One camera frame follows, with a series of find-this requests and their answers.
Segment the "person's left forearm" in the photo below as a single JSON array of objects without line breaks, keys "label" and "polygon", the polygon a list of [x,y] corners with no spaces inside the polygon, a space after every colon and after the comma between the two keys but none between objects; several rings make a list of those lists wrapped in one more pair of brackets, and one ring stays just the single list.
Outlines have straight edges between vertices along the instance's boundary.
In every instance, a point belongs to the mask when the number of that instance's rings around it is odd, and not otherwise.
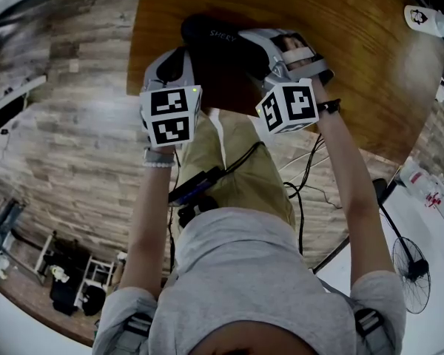
[{"label": "person's left forearm", "polygon": [[127,262],[119,285],[120,288],[142,288],[154,298],[161,293],[171,173],[171,166],[145,167],[132,213]]}]

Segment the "black waist recorder device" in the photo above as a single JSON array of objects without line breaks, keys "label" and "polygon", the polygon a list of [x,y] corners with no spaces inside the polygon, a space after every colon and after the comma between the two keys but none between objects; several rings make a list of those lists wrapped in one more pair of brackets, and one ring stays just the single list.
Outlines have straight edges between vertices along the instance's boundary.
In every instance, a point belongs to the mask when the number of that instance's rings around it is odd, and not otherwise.
[{"label": "black waist recorder device", "polygon": [[213,167],[208,172],[199,172],[169,193],[169,206],[184,206],[214,186],[223,176],[223,170]]}]

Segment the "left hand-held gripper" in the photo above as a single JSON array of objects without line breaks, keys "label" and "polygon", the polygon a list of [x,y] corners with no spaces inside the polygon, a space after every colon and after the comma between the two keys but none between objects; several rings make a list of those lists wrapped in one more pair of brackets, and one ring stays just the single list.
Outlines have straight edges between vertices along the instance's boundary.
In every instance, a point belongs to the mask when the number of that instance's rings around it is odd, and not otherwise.
[{"label": "left hand-held gripper", "polygon": [[181,146],[193,140],[202,87],[195,85],[188,49],[170,50],[146,69],[139,113],[153,148]]}]

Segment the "person's grey shirt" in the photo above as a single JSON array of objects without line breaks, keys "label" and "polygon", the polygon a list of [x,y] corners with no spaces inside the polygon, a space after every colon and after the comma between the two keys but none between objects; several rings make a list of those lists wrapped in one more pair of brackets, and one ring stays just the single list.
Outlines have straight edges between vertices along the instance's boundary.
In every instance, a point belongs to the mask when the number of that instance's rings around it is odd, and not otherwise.
[{"label": "person's grey shirt", "polygon": [[400,278],[374,271],[348,297],[306,267],[291,226],[271,214],[203,213],[176,245],[176,279],[154,298],[120,288],[104,303],[92,355],[189,355],[234,322],[262,322],[318,355],[400,355],[406,307]]}]

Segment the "white packet with red print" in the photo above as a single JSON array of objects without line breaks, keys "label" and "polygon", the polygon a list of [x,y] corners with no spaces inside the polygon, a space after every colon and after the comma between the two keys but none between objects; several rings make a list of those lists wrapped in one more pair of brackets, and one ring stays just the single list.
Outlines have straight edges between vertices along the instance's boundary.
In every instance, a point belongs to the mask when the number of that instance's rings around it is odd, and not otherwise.
[{"label": "white packet with red print", "polygon": [[399,178],[425,207],[436,209],[444,219],[444,177],[422,168],[412,157],[400,167]]}]

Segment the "black glasses case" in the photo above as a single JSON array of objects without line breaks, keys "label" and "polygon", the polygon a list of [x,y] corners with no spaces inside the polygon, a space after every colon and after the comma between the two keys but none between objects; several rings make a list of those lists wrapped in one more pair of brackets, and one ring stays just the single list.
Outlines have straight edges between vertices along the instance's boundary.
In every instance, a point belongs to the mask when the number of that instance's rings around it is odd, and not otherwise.
[{"label": "black glasses case", "polygon": [[209,51],[243,67],[259,81],[271,72],[264,48],[242,37],[233,24],[195,14],[181,24],[181,37],[191,47]]}]

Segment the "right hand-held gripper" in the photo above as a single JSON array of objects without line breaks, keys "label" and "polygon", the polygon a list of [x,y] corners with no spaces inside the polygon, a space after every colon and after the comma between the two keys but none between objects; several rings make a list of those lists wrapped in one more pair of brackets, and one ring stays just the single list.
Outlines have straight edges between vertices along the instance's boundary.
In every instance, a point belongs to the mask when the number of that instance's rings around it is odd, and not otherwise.
[{"label": "right hand-held gripper", "polygon": [[[238,34],[260,46],[269,59],[271,72],[262,81],[263,99],[256,111],[270,134],[294,132],[315,124],[324,109],[335,111],[335,101],[318,102],[312,87],[312,79],[321,84],[333,79],[324,57],[316,53],[298,33],[277,29],[241,30]],[[310,64],[290,70],[282,57],[285,50],[282,37],[294,36],[314,52]]]}]

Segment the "person's khaki trousers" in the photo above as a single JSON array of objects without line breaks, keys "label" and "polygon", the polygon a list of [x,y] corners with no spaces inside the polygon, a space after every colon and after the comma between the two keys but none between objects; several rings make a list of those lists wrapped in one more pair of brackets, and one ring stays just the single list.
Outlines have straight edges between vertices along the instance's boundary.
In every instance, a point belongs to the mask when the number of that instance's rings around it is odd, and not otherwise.
[{"label": "person's khaki trousers", "polygon": [[[194,139],[183,145],[180,182],[214,167],[226,169],[260,141],[247,115],[220,110],[214,124],[199,112]],[[234,172],[208,190],[221,208],[272,214],[296,228],[295,212],[269,150],[263,145]]]}]

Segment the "black standing fan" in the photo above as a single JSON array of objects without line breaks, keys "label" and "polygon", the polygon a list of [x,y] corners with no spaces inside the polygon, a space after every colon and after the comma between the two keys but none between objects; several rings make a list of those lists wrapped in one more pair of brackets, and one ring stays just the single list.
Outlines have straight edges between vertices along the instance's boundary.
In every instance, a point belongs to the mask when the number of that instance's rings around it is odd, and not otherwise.
[{"label": "black standing fan", "polygon": [[384,203],[394,191],[396,183],[387,183],[385,179],[373,180],[380,214],[396,235],[391,258],[395,271],[400,276],[406,309],[410,314],[422,313],[431,294],[431,275],[429,263],[415,242],[400,234],[399,229],[386,211]]}]

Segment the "person's right forearm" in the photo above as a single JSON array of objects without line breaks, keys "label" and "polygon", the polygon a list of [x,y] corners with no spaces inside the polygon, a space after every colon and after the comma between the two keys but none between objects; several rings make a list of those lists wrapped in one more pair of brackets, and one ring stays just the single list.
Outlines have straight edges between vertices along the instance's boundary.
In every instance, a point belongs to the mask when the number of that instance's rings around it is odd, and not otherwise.
[{"label": "person's right forearm", "polygon": [[326,144],[348,226],[351,284],[374,271],[393,272],[376,193],[360,150],[337,110],[322,110],[317,127]]}]

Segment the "grey wristband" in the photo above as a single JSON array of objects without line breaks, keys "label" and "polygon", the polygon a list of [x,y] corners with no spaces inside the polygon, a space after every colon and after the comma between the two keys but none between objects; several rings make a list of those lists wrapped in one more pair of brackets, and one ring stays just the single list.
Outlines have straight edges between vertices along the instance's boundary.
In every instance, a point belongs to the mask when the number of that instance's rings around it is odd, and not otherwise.
[{"label": "grey wristband", "polygon": [[175,150],[173,147],[159,147],[153,149],[151,147],[145,149],[145,163],[173,163],[175,159]]}]

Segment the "white slipper with print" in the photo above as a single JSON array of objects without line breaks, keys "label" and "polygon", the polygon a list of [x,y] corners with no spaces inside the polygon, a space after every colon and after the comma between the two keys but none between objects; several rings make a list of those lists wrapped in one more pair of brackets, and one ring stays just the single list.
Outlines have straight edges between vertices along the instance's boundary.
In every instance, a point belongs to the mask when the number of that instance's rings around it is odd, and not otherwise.
[{"label": "white slipper with print", "polygon": [[444,14],[440,11],[406,5],[403,12],[405,21],[412,30],[444,39]]}]

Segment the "person's right hand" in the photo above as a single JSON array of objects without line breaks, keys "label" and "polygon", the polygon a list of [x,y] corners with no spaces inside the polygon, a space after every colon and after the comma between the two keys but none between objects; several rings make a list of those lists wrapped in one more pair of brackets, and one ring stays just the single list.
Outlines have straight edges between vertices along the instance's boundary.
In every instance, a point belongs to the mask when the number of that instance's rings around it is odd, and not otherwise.
[{"label": "person's right hand", "polygon": [[290,70],[312,62],[315,53],[301,40],[292,35],[285,35],[282,40],[285,47],[282,57]]}]

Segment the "white desk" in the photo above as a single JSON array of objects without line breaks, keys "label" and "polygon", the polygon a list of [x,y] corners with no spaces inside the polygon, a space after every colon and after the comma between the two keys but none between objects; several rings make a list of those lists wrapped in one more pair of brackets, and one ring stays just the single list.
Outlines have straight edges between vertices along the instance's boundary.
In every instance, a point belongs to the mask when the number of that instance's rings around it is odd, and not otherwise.
[{"label": "white desk", "polygon": [[40,75],[34,79],[26,78],[24,84],[20,87],[15,89],[9,87],[5,91],[0,98],[0,129],[27,108],[27,99],[30,91],[46,82],[46,75]]}]

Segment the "brown wooden table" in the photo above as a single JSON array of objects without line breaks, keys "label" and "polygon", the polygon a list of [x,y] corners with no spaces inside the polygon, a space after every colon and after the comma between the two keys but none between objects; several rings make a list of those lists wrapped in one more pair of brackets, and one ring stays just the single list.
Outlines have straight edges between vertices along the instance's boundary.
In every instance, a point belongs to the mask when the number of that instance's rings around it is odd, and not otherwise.
[{"label": "brown wooden table", "polygon": [[206,13],[243,27],[298,31],[334,71],[330,93],[358,145],[402,163],[435,99],[444,41],[411,30],[413,0],[139,0],[127,69],[137,95],[146,67],[181,43],[182,21]]}]

